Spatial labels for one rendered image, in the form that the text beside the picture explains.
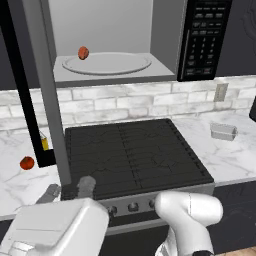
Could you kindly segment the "yellow bottle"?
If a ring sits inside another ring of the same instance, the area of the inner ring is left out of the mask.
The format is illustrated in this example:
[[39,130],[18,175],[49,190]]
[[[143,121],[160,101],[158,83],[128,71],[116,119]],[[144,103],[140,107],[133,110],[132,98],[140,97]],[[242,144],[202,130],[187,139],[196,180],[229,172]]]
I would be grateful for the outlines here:
[[49,150],[49,145],[48,145],[47,137],[41,131],[39,131],[39,133],[40,133],[40,138],[41,138],[43,150],[44,151]]

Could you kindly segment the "black and grey microwave oven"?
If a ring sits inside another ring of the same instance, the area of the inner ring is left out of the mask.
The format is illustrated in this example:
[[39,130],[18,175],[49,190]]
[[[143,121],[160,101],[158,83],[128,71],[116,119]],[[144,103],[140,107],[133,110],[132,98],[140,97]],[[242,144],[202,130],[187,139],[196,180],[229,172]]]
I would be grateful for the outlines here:
[[[42,0],[57,84],[88,86],[215,78],[232,0]],[[78,56],[124,52],[151,60],[123,75],[84,75],[62,66]]]

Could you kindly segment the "red tomato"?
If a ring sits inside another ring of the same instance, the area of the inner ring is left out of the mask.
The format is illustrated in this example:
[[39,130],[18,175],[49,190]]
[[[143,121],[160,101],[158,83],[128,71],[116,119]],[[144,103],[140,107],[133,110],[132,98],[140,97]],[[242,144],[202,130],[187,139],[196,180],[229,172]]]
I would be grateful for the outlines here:
[[25,156],[21,161],[20,161],[20,167],[23,170],[30,170],[34,167],[35,161],[32,157],[30,156]]

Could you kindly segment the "dark wall cupboard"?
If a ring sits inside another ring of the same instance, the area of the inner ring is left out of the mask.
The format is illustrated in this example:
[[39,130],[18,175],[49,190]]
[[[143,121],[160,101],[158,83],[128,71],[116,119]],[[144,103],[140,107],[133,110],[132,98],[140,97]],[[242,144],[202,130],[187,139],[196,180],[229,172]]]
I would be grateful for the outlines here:
[[4,37],[0,30],[0,91],[15,90],[16,83],[6,50]]
[[256,75],[256,0],[233,0],[217,77]]

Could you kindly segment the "grey round turntable plate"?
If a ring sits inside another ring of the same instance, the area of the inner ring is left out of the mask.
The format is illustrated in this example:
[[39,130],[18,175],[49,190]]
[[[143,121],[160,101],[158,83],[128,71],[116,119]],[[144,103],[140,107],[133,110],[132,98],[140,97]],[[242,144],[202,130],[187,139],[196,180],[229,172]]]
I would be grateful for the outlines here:
[[86,59],[78,56],[66,58],[62,66],[74,73],[84,75],[108,76],[138,72],[151,65],[145,56],[124,52],[92,53]]

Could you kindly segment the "black hob with silver front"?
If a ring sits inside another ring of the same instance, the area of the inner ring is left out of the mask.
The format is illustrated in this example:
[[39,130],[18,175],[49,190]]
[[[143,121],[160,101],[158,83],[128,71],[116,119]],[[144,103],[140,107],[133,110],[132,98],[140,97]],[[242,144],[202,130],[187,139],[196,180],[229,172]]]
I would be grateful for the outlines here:
[[[61,198],[76,198],[79,180],[93,177],[93,199],[117,207],[109,235],[164,226],[149,207],[162,191],[214,191],[213,177],[169,119],[68,128],[65,140],[72,183]],[[137,212],[128,211],[133,202]]]

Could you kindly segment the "black and grey microwave door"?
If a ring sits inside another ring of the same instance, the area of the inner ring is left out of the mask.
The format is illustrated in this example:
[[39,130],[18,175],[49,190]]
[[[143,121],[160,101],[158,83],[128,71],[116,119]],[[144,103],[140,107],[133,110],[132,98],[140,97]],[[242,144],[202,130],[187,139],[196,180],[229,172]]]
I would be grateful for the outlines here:
[[[0,27],[18,89],[37,164],[57,165],[61,185],[71,183],[69,162],[48,46],[42,0],[0,0]],[[35,66],[53,148],[44,150],[29,91],[28,68]]]

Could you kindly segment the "grey wall socket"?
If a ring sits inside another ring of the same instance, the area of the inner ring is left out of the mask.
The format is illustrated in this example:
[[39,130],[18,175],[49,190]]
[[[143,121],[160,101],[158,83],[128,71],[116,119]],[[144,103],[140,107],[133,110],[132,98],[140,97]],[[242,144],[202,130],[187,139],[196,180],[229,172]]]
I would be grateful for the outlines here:
[[223,102],[226,96],[228,84],[218,84],[215,91],[214,101],[215,102]]

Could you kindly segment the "small red-orange fruit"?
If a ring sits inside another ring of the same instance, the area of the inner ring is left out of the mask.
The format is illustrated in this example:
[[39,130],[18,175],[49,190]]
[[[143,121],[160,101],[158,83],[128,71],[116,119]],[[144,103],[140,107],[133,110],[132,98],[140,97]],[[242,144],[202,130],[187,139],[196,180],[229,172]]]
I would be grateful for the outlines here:
[[85,60],[89,56],[89,49],[85,46],[81,46],[78,50],[78,57],[80,60]]

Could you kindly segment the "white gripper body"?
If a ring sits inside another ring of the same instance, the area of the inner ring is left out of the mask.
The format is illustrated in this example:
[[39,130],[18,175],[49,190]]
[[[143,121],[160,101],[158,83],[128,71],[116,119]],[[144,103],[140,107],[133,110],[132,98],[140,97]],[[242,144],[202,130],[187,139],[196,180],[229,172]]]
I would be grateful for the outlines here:
[[0,244],[0,256],[98,256],[109,223],[90,198],[22,207]]

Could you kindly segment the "dark oven door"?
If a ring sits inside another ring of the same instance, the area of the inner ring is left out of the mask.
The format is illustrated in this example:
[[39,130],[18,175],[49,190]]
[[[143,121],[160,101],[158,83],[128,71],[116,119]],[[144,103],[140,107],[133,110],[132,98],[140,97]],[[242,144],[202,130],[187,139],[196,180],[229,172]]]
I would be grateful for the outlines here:
[[98,256],[155,256],[167,234],[168,227],[161,226],[106,236]]

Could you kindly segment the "black rounded appliance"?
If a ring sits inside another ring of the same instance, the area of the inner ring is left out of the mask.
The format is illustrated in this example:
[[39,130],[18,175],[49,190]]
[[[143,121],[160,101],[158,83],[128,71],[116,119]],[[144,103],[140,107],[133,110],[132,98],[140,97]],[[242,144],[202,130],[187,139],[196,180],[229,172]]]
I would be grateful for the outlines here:
[[256,97],[253,101],[253,104],[251,106],[250,112],[249,112],[249,117],[251,120],[253,120],[254,122],[256,122]]

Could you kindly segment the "dark base cupboard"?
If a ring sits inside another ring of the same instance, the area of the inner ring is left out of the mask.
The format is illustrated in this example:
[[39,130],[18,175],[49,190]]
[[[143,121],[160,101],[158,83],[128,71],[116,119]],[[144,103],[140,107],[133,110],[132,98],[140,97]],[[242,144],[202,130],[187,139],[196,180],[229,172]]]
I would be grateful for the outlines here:
[[223,217],[208,227],[214,252],[222,254],[256,246],[256,181],[216,187]]

